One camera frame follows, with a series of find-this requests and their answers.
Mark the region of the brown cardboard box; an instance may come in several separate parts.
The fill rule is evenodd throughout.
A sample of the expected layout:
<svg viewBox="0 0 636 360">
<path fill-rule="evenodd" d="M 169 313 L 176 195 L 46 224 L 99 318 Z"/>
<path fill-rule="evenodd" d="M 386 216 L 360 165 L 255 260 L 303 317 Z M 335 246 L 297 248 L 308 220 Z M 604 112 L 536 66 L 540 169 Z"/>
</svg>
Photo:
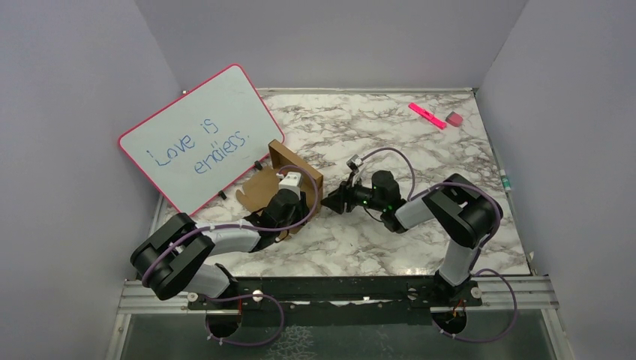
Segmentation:
<svg viewBox="0 0 636 360">
<path fill-rule="evenodd" d="M 250 212 L 246 220 L 273 241 L 296 234 L 320 213 L 323 175 L 277 140 L 268 149 L 271 166 L 258 165 L 236 196 Z"/>
</svg>

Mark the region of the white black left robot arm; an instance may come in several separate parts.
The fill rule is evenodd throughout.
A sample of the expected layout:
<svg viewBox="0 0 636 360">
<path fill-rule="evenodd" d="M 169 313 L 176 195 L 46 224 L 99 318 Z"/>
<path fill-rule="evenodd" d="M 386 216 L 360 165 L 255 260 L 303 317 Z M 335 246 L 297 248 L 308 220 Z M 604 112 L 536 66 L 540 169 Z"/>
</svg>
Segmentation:
<svg viewBox="0 0 636 360">
<path fill-rule="evenodd" d="M 222 265 L 205 261 L 219 254 L 261 251 L 310 213 L 306 193 L 289 189 L 279 190 L 266 207 L 232 223 L 202 225 L 178 213 L 133 251 L 130 263 L 143 286 L 160 300 L 188 291 L 226 308 L 236 297 L 233 277 Z"/>
</svg>

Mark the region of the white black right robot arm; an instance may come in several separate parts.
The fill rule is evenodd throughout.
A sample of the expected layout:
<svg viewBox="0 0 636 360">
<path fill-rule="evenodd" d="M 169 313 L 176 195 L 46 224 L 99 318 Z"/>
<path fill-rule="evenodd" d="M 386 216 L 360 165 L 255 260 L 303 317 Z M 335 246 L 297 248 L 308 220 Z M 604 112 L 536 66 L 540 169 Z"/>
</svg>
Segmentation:
<svg viewBox="0 0 636 360">
<path fill-rule="evenodd" d="M 442 305 L 451 305 L 462 296 L 482 248 L 495 235 L 503 218 L 496 200 L 457 173 L 406 200 L 392 173 L 380 170 L 372 175 L 370 187 L 349 178 L 321 204 L 339 215 L 357 206 L 380 212 L 381 222 L 392 233 L 405 233 L 437 220 L 450 237 L 430 290 Z"/>
</svg>

